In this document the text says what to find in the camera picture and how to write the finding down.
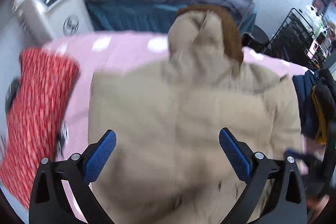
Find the navy blue folded garment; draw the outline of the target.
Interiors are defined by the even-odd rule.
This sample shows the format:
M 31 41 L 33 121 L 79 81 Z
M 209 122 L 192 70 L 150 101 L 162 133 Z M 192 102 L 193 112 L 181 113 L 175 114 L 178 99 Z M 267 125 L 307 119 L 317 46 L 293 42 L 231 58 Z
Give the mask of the navy blue folded garment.
M 315 139 L 318 131 L 318 115 L 315 110 L 311 94 L 313 87 L 319 80 L 319 72 L 306 71 L 304 75 L 293 76 L 295 91 L 298 100 L 301 133 L 306 137 Z

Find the tan hooded puffer coat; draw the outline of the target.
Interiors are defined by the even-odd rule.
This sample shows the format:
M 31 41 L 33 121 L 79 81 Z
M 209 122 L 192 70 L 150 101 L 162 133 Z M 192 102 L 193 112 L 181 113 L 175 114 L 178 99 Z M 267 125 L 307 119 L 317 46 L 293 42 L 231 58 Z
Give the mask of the tan hooded puffer coat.
M 244 62 L 224 8 L 179 10 L 167 39 L 167 60 L 93 74 L 88 141 L 117 145 L 92 188 L 115 223 L 219 223 L 244 189 L 222 128 L 272 159 L 302 147 L 290 75 Z

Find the red floral patterned cloth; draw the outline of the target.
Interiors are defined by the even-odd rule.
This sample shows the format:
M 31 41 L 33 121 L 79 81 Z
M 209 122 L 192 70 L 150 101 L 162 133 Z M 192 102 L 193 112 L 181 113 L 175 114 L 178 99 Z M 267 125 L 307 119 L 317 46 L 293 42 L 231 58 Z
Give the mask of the red floral patterned cloth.
M 7 113 L 1 181 L 25 208 L 41 159 L 53 159 L 56 136 L 79 73 L 73 59 L 40 48 L 20 54 L 20 87 Z

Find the pink polka dot bedsheet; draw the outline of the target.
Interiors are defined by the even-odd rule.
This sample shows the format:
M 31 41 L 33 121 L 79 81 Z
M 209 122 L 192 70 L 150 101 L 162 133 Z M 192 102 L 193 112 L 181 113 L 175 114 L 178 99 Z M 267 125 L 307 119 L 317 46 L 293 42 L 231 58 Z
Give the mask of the pink polka dot bedsheet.
M 130 83 L 131 97 L 118 95 L 125 76 L 146 71 L 153 82 L 161 79 L 161 64 L 169 57 L 168 41 L 163 35 L 135 32 L 98 32 L 55 40 L 48 51 L 75 59 L 79 77 L 71 94 L 65 125 L 68 135 L 61 157 L 83 152 L 107 129 L 117 135 L 117 145 L 92 189 L 104 210 L 117 223 L 213 223 L 215 211 L 226 213 L 242 192 L 239 181 L 224 156 L 217 138 L 212 138 L 209 153 L 218 155 L 211 169 L 223 163 L 224 173 L 206 181 L 199 198 L 190 198 L 180 189 L 169 190 L 178 174 L 170 155 L 168 118 L 161 112 L 163 90 L 135 80 Z M 186 116 L 198 132 L 218 132 L 228 127 L 234 136 L 267 155 L 282 155 L 286 149 L 302 150 L 297 96 L 292 81 L 305 69 L 279 59 L 243 48 L 244 65 L 268 72 L 280 80 L 280 91 L 268 92 L 274 108 L 281 103 L 280 124 L 267 116 L 264 101 L 257 96 L 236 92 L 219 94 L 218 109 L 209 109 L 203 92 L 189 100 Z M 150 90 L 150 97 L 142 92 Z

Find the black and yellow garment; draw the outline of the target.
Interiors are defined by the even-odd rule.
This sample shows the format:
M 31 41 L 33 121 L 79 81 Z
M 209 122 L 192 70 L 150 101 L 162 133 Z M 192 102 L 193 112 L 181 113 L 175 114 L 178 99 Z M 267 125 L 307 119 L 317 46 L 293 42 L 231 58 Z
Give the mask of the black and yellow garment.
M 315 140 L 325 145 L 329 136 L 329 124 L 335 122 L 335 80 L 329 69 L 321 69 L 313 87 L 311 98 L 318 116 Z

